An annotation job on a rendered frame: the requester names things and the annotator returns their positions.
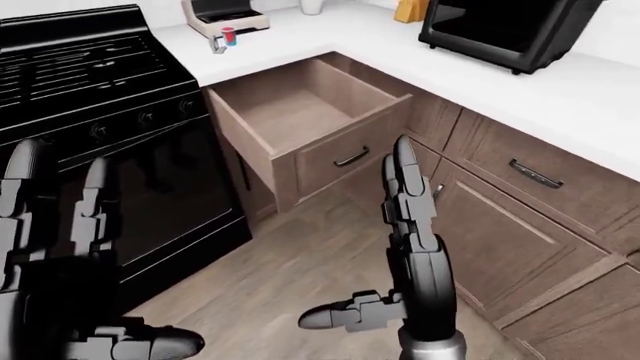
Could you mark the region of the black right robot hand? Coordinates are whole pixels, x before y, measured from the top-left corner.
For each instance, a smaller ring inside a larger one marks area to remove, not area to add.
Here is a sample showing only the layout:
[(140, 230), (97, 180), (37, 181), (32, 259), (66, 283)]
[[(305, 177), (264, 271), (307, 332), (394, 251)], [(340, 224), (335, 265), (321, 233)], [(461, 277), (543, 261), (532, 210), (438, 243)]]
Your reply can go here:
[(403, 320), (419, 341), (441, 341), (456, 332), (456, 291), (448, 251), (432, 230), (436, 217), (429, 179), (423, 176), (408, 137), (399, 137), (381, 168), (385, 191), (381, 211), (390, 225), (386, 257), (393, 287), (387, 296), (374, 290), (305, 311), (301, 329), (381, 329)]

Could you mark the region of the beige toaster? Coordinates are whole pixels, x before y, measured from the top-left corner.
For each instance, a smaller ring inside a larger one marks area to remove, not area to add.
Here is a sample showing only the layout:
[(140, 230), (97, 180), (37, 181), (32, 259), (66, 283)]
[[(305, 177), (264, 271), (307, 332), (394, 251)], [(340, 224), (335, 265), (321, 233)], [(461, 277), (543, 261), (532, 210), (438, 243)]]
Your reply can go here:
[(187, 23), (205, 37), (221, 35), (231, 27), (238, 33), (270, 27), (265, 14), (252, 8), (251, 0), (181, 0)]

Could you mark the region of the wooden knife block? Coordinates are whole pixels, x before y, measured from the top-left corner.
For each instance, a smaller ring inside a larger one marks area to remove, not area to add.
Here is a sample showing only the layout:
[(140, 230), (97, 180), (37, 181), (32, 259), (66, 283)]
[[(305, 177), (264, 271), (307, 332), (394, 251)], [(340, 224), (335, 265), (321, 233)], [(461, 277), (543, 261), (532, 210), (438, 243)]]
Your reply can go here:
[(398, 0), (394, 20), (400, 23), (422, 22), (430, 0)]

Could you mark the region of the closed brown drawer front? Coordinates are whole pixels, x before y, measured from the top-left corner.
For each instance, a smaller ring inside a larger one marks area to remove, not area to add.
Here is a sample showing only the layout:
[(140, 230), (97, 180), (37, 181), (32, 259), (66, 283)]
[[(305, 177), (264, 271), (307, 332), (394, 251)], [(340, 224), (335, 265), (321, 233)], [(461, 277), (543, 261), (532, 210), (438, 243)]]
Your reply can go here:
[[(463, 110), (444, 155), (589, 239), (624, 251), (640, 246), (640, 182)], [(564, 185), (548, 188), (509, 166), (521, 164)]]

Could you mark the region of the open brown wooden drawer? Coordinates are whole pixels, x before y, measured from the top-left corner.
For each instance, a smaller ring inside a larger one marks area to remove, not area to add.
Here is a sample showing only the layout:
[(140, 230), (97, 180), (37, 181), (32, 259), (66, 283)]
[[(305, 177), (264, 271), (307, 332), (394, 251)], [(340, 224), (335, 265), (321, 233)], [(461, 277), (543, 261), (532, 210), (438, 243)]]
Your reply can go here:
[[(391, 95), (320, 59), (226, 80), (205, 89), (218, 126), (273, 193), (278, 212), (390, 151), (412, 96)], [(343, 160), (368, 146), (364, 158)]]

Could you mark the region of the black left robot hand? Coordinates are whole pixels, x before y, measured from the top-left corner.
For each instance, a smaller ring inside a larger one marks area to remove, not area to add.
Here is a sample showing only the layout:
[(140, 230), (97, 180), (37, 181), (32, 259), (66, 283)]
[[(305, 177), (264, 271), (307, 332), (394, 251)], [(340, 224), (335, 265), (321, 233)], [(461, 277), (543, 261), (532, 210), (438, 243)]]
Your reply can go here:
[(116, 170), (87, 172), (71, 220), (71, 254), (53, 257), (59, 235), (57, 162), (45, 143), (22, 140), (0, 178), (0, 360), (186, 360), (197, 332), (154, 327), (112, 312), (122, 230)]

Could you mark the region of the black gas stove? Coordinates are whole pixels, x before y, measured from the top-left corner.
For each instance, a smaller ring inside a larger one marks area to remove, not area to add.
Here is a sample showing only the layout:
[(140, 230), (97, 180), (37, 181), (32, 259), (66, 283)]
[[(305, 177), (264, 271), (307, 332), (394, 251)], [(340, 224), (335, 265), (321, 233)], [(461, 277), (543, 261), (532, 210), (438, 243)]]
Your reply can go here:
[[(179, 110), (182, 99), (192, 112)], [(141, 128), (138, 114), (154, 114)], [(90, 136), (96, 123), (107, 137)], [(91, 162), (117, 168), (123, 228), (115, 311), (126, 313), (251, 238), (205, 97), (137, 5), (0, 20), (0, 173), (16, 143), (58, 161), (59, 241), (72, 250), (75, 203)]]

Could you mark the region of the black toaster oven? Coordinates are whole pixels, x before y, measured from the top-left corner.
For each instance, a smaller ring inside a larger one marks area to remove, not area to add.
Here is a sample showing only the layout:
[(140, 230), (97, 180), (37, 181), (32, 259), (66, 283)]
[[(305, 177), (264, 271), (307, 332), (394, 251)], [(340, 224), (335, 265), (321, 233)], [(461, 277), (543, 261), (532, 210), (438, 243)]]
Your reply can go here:
[(605, 0), (430, 0), (418, 40), (534, 74), (568, 53)]

